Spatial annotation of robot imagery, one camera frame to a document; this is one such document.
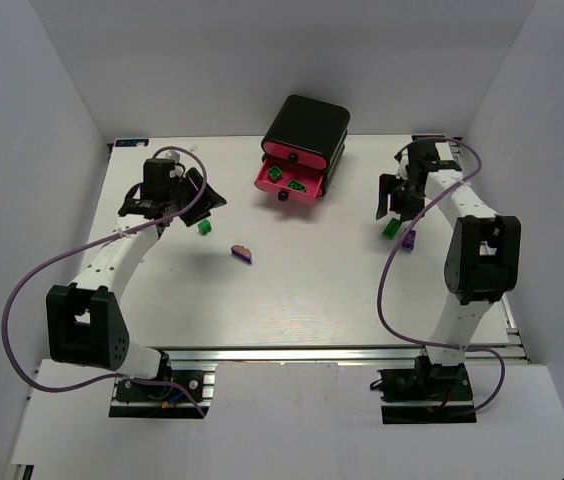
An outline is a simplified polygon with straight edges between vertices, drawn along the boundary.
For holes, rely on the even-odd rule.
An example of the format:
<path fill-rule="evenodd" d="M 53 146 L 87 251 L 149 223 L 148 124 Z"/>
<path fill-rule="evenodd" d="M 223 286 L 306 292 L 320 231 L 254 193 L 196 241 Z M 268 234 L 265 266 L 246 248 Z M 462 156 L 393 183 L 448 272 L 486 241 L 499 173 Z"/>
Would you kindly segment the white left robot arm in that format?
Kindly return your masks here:
<path fill-rule="evenodd" d="M 185 168 L 153 157 L 117 212 L 115 229 L 87 267 L 46 295 L 49 350 L 54 361 L 154 380 L 165 370 L 158 350 L 130 338 L 120 300 L 137 267 L 175 219 L 192 226 L 225 205 L 202 166 Z"/>

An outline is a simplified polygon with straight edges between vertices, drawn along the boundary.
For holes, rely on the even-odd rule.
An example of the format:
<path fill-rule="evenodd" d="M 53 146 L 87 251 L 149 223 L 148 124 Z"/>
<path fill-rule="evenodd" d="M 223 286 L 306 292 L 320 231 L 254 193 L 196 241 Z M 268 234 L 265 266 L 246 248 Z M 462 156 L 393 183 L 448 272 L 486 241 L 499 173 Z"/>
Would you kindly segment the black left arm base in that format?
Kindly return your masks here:
<path fill-rule="evenodd" d="M 175 387 L 149 386 L 128 378 L 116 380 L 109 405 L 113 419 L 201 420 L 213 399 L 216 364 L 173 362 L 170 381 L 179 384 L 194 400 Z"/>

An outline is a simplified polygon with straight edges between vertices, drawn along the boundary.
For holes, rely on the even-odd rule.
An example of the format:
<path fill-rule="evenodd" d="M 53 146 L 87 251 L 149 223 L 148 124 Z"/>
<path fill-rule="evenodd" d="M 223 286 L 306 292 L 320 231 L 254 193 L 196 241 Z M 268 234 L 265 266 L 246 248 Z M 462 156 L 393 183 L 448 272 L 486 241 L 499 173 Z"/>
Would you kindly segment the pink drawer with black knob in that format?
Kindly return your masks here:
<path fill-rule="evenodd" d="M 295 161 L 297 164 L 322 171 L 328 166 L 327 161 L 319 154 L 310 150 L 301 149 L 293 145 L 285 145 L 277 142 L 267 141 L 262 144 L 263 151 L 272 157 Z"/>

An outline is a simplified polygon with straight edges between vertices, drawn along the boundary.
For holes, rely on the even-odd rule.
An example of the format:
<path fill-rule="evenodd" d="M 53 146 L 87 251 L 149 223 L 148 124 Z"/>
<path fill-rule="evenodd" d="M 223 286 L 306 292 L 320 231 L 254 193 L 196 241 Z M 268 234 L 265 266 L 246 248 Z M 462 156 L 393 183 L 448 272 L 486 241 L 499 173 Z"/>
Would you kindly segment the green sloped lego brick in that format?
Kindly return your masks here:
<path fill-rule="evenodd" d="M 301 193 L 305 193 L 305 192 L 307 191 L 307 187 L 306 187 L 303 183 L 301 183 L 301 182 L 299 182 L 299 181 L 297 181 L 297 180 L 291 180 L 291 181 L 287 184 L 287 188 L 288 188 L 289 190 L 296 191 L 296 192 L 301 192 Z"/>

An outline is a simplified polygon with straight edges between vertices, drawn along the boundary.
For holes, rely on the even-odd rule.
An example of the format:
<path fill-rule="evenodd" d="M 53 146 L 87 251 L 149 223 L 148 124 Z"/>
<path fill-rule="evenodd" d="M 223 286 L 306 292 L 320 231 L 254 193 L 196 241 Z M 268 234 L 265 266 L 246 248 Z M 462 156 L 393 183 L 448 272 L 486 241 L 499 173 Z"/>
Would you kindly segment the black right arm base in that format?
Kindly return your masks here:
<path fill-rule="evenodd" d="M 472 424 L 477 422 L 466 366 L 433 364 L 425 355 L 411 368 L 378 371 L 369 385 L 381 399 L 384 425 Z"/>

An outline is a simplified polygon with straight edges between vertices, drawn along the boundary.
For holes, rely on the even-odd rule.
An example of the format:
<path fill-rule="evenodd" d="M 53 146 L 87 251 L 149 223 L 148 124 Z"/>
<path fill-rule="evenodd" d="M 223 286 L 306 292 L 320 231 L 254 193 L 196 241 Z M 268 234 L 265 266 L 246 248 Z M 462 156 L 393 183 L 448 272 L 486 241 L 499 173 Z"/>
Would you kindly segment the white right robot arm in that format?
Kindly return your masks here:
<path fill-rule="evenodd" d="M 398 170 L 378 180 L 376 217 L 399 217 L 410 234 L 432 209 L 453 232 L 443 267 L 448 295 L 431 336 L 414 339 L 434 365 L 455 367 L 472 350 L 472 338 L 484 315 L 517 284 L 521 222 L 489 207 L 472 189 L 483 163 L 474 158 L 466 172 L 455 160 L 441 158 L 444 136 L 419 136 L 395 155 Z"/>

